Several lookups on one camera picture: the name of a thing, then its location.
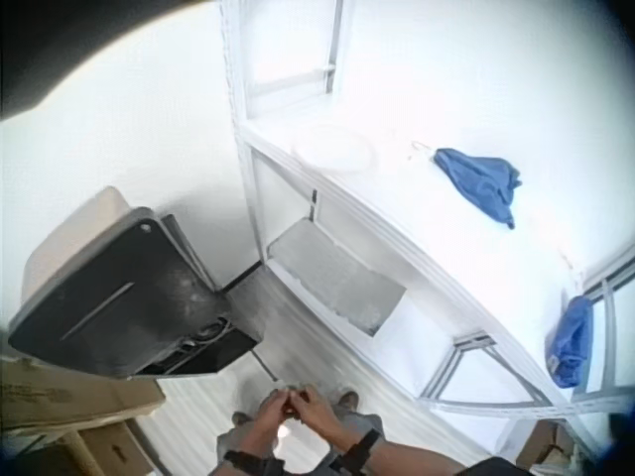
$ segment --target blue cloth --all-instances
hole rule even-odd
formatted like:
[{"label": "blue cloth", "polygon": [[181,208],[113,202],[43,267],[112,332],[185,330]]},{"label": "blue cloth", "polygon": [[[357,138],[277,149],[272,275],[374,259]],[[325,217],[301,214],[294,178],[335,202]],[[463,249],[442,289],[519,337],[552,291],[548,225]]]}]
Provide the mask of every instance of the blue cloth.
[{"label": "blue cloth", "polygon": [[470,157],[455,149],[438,149],[435,164],[443,169],[456,189],[485,214],[514,229],[509,209],[520,173],[503,159]]},{"label": "blue cloth", "polygon": [[591,351],[593,303],[574,297],[561,318],[547,353],[547,369],[561,389],[576,387]]}]

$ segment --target wooden floor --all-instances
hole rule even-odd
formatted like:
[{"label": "wooden floor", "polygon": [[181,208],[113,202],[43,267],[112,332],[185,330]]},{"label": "wooden floor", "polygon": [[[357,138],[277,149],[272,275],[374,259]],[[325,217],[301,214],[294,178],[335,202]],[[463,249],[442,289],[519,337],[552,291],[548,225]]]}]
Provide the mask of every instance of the wooden floor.
[{"label": "wooden floor", "polygon": [[[315,383],[333,400],[346,389],[361,395],[360,411],[383,418],[391,441],[421,446],[473,464],[482,448],[363,364],[273,274],[258,269],[232,291],[236,306],[264,327],[256,352],[282,382],[274,384],[255,357],[246,354],[217,375],[161,381],[168,400],[139,424],[175,475],[205,475],[216,464],[216,437],[231,427],[236,410],[253,413],[271,390]],[[294,426],[282,439],[286,469],[306,472],[324,445],[307,428]]]}]

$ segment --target brown shoe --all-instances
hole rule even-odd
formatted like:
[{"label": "brown shoe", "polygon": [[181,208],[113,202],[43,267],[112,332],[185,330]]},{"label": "brown shoe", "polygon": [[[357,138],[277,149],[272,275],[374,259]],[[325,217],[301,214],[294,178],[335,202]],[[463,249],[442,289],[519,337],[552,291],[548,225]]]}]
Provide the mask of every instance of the brown shoe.
[{"label": "brown shoe", "polygon": [[251,416],[244,412],[234,412],[234,415],[231,416],[231,422],[234,423],[235,427],[242,426],[251,421],[251,419]]},{"label": "brown shoe", "polygon": [[357,407],[359,407],[359,394],[353,390],[348,391],[340,397],[337,404],[350,412],[357,412]]}]

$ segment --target black wristband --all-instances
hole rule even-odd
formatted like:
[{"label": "black wristband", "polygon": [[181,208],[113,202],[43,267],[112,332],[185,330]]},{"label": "black wristband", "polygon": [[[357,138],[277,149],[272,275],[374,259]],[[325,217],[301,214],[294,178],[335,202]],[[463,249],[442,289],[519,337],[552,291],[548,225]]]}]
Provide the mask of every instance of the black wristband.
[{"label": "black wristband", "polygon": [[344,455],[335,458],[329,468],[333,471],[340,471],[343,467],[350,474],[362,474],[361,468],[364,467],[370,457],[370,448],[380,436],[381,433],[379,431],[371,429],[361,438],[361,441],[352,445]]},{"label": "black wristband", "polygon": [[250,476],[281,476],[285,474],[285,462],[281,459],[260,459],[253,454],[231,450],[225,453],[224,459],[229,461],[234,468]]}]

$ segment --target hand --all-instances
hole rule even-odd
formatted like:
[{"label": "hand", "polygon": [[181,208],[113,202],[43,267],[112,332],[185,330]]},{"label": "hand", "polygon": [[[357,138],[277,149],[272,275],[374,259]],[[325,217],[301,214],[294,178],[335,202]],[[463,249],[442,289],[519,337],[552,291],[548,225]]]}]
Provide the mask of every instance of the hand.
[{"label": "hand", "polygon": [[258,415],[254,418],[251,431],[240,444],[241,451],[262,456],[271,450],[278,435],[278,428],[288,417],[285,414],[288,400],[288,390],[277,390],[263,402]]},{"label": "hand", "polygon": [[300,415],[300,420],[326,441],[340,434],[343,426],[335,416],[333,408],[316,388],[308,385],[291,391],[291,405]]}]

